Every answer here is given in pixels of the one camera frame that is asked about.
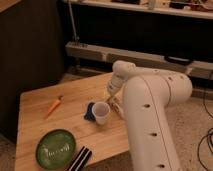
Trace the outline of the transparent gripper finger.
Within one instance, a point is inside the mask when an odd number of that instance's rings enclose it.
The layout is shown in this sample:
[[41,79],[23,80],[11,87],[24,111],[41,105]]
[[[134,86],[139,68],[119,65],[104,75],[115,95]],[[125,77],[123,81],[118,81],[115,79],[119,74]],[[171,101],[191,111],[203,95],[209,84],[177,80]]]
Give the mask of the transparent gripper finger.
[[105,102],[110,102],[112,99],[116,98],[115,95],[111,95],[111,94],[105,95],[104,97],[105,97]]

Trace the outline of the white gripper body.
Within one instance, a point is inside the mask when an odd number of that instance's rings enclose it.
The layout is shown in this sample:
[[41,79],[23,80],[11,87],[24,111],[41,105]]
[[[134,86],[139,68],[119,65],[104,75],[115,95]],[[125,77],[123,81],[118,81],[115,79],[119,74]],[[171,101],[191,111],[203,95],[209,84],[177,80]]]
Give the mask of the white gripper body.
[[116,93],[118,93],[120,91],[123,84],[124,84],[124,81],[121,78],[113,75],[107,84],[108,93],[111,96],[114,96]]

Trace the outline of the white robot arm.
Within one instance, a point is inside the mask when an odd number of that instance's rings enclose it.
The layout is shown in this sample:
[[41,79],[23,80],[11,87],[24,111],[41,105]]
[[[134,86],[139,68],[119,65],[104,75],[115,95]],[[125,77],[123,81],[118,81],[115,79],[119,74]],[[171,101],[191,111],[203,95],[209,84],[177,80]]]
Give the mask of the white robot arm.
[[122,94],[134,171],[182,171],[165,115],[167,106],[185,102],[192,83],[183,73],[116,61],[107,90]]

